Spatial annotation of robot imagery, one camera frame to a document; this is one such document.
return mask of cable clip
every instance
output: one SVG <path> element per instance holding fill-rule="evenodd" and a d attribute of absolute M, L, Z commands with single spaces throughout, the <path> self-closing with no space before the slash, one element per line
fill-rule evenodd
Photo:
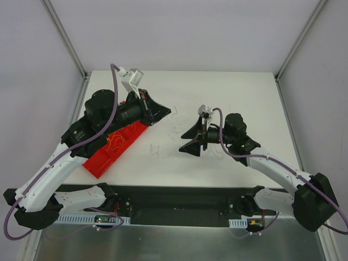
<path fill-rule="evenodd" d="M 23 195 L 22 193 L 20 193 L 20 194 L 17 194 L 17 196 L 18 196 L 18 198 L 26 198 L 27 197 L 27 195 Z"/>
<path fill-rule="evenodd" d="M 296 178 L 300 178 L 300 177 L 299 177 L 300 174 L 301 174 L 301 173 L 300 173 L 300 170 L 295 170 L 295 172 L 296 172 L 295 177 L 296 177 Z"/>

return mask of white bracket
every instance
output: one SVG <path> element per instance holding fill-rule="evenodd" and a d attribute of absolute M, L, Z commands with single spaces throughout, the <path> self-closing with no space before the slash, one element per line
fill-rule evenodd
<path fill-rule="evenodd" d="M 135 96 L 138 99 L 141 99 L 138 85 L 144 74 L 138 69 L 130 69 L 129 71 L 126 71 L 123 67 L 120 67 L 117 74 L 122 77 L 121 83 L 126 88 L 128 93 L 134 92 Z"/>
<path fill-rule="evenodd" d="M 204 118 L 205 121 L 207 121 L 207 129 L 208 129 L 214 114 L 212 107 L 206 107 L 204 104 L 202 104 L 198 108 L 198 114 L 200 117 Z"/>
<path fill-rule="evenodd" d="M 230 228 L 247 228 L 248 222 L 247 219 L 229 219 L 228 220 Z"/>

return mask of silver metal surface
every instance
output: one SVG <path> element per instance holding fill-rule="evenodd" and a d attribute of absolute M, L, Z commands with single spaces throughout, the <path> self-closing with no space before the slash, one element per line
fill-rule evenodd
<path fill-rule="evenodd" d="M 296 54 L 297 50 L 301 46 L 303 40 L 305 39 L 306 35 L 308 34 L 309 30 L 311 29 L 312 25 L 314 24 L 314 22 L 316 21 L 316 19 L 320 15 L 321 11 L 323 10 L 323 8 L 327 2 L 328 2 L 328 0 L 319 0 L 318 4 L 316 5 L 316 7 L 314 8 L 313 12 L 311 13 L 309 19 L 307 20 L 306 24 L 304 25 L 302 31 L 300 32 L 299 36 L 297 37 L 294 45 L 290 49 L 290 52 L 289 52 L 288 56 L 286 57 L 284 63 L 282 64 L 279 72 L 276 74 L 277 80 L 279 80 L 283 76 L 284 71 L 288 67 L 289 63 L 291 62 L 291 60 L 294 57 L 294 55 Z"/>
<path fill-rule="evenodd" d="M 52 225 L 51 237 L 79 228 Z M 124 226 L 112 232 L 87 228 L 62 241 L 41 238 L 36 261 L 114 260 L 325 260 L 317 233 L 302 228 L 294 219 L 279 219 L 262 236 L 243 240 L 243 229 L 200 227 Z"/>
<path fill-rule="evenodd" d="M 55 26 L 64 46 L 66 47 L 69 55 L 71 56 L 71 59 L 75 63 L 77 69 L 79 69 L 82 77 L 85 77 L 86 71 L 85 71 L 80 59 L 78 58 L 77 53 L 76 53 L 74 47 L 72 46 L 71 41 L 70 41 L 69 37 L 67 36 L 66 31 L 65 31 L 57 13 L 56 13 L 56 11 L 54 10 L 54 7 L 53 7 L 51 1 L 50 0 L 41 0 L 41 2 L 43 4 L 43 6 L 45 7 L 48 15 L 50 16 L 51 21 L 52 21 L 53 25 Z"/>

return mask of red tray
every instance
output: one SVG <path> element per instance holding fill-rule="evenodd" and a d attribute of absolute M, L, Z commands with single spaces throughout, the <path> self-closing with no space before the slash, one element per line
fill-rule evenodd
<path fill-rule="evenodd" d="M 93 176 L 100 178 L 146 128 L 147 126 L 136 122 L 109 135 L 108 144 L 100 148 L 83 166 Z"/>

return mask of metal frame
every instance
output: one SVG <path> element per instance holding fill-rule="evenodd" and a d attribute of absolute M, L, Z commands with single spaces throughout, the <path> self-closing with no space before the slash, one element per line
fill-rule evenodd
<path fill-rule="evenodd" d="M 318 16 L 323 11 L 326 3 L 328 0 L 319 0 L 318 4 L 314 8 L 313 12 L 311 13 L 309 19 L 307 20 L 306 24 L 304 25 L 303 29 L 301 30 L 299 36 L 297 37 L 294 45 L 292 46 L 288 56 L 286 57 L 285 61 L 283 62 L 281 68 L 279 69 L 279 72 L 276 74 L 276 80 L 279 82 L 279 79 L 283 76 L 285 70 L 287 69 L 288 65 L 290 64 L 291 60 L 293 59 L 294 55 L 296 54 L 297 50 L 300 48 L 301 44 L 303 43 L 304 39 L 306 38 L 309 30 L 315 23 Z"/>
<path fill-rule="evenodd" d="M 75 122 L 80 114 L 80 110 L 82 108 L 82 103 L 84 99 L 84 95 L 86 93 L 88 82 L 90 78 L 90 73 L 87 73 L 80 58 L 78 57 L 76 50 L 74 49 L 63 25 L 60 21 L 57 12 L 55 11 L 52 3 L 50 0 L 40 0 L 45 7 L 49 17 L 51 18 L 51 21 L 53 25 L 55 26 L 57 33 L 59 34 L 64 46 L 66 47 L 69 55 L 71 56 L 74 64 L 76 65 L 77 69 L 79 70 L 81 76 L 83 77 L 83 83 L 74 107 L 73 114 L 71 115 L 70 123 Z M 276 74 L 275 80 L 277 84 L 277 89 L 279 92 L 279 97 L 282 102 L 282 106 L 285 113 L 285 118 L 287 120 L 287 124 L 290 130 L 291 139 L 294 144 L 294 149 L 296 153 L 297 160 L 299 161 L 300 167 L 303 169 L 302 166 L 302 160 L 300 158 L 298 146 L 294 137 L 293 127 L 291 123 L 291 118 L 289 116 L 289 112 L 287 110 L 287 106 L 283 97 L 283 94 L 281 92 L 281 87 L 279 86 L 279 79 L 283 76 L 284 72 L 286 71 L 288 65 L 290 64 L 292 58 L 300 48 L 301 44 L 303 43 L 304 39 L 306 38 L 309 30 L 315 23 L 316 19 L 324 9 L 326 3 L 328 0 L 319 0 L 318 4 L 316 5 L 315 9 L 311 13 L 308 21 L 306 22 L 304 28 L 301 30 L 299 36 L 297 37 L 295 43 L 293 44 L 289 54 L 287 55 L 287 58 L 285 59 L 284 63 L 282 64 L 281 68 L 279 69 L 278 73 Z M 333 233 L 329 231 L 327 228 L 320 228 L 318 230 L 320 240 L 324 249 L 325 257 L 327 260 L 336 261 L 341 260 L 339 256 L 339 251 L 337 249 L 337 245 L 335 242 L 335 238 L 333 236 Z M 38 247 L 39 241 L 40 241 L 41 231 L 34 231 L 30 236 L 28 236 L 23 244 L 22 247 L 18 253 L 18 260 L 20 261 L 32 261 L 35 257 L 35 252 Z"/>
<path fill-rule="evenodd" d="M 86 77 L 82 81 L 82 85 L 80 87 L 80 91 L 76 100 L 76 104 L 73 110 L 73 113 L 71 115 L 69 126 L 72 125 L 74 122 L 76 122 L 79 119 L 80 112 L 82 110 L 83 100 L 86 95 L 86 91 L 88 88 L 89 80 L 91 78 L 91 73 L 87 73 Z"/>
<path fill-rule="evenodd" d="M 293 142 L 293 146 L 294 146 L 294 150 L 295 150 L 295 154 L 296 154 L 296 159 L 297 159 L 297 162 L 299 163 L 300 169 L 302 171 L 304 171 L 302 159 L 301 159 L 301 156 L 300 156 L 299 147 L 298 147 L 296 139 L 295 139 L 293 123 L 291 121 L 291 117 L 290 117 L 289 110 L 288 110 L 287 104 L 285 102 L 283 93 L 282 93 L 282 89 L 281 89 L 281 87 L 279 85 L 279 82 L 277 80 L 276 80 L 276 85 L 277 85 L 279 98 L 281 99 L 281 104 L 282 104 L 282 107 L 283 107 L 285 119 L 286 119 L 287 124 L 288 124 L 289 132 L 290 132 L 290 136 L 291 136 L 291 141 Z"/>
<path fill-rule="evenodd" d="M 82 77 L 87 76 L 87 72 L 85 68 L 83 67 L 83 64 L 81 63 L 81 60 L 79 59 L 74 47 L 72 46 L 72 43 L 66 34 L 66 31 L 63 27 L 63 24 L 61 23 L 57 12 L 55 11 L 52 3 L 50 0 L 40 0 L 42 5 L 45 7 L 49 17 L 51 18 L 51 21 L 54 25 L 54 27 L 57 30 L 57 33 L 59 34 L 61 41 L 63 42 L 64 46 L 66 47 L 67 52 L 69 53 L 71 59 L 75 63 L 77 69 L 80 71 L 80 74 Z"/>

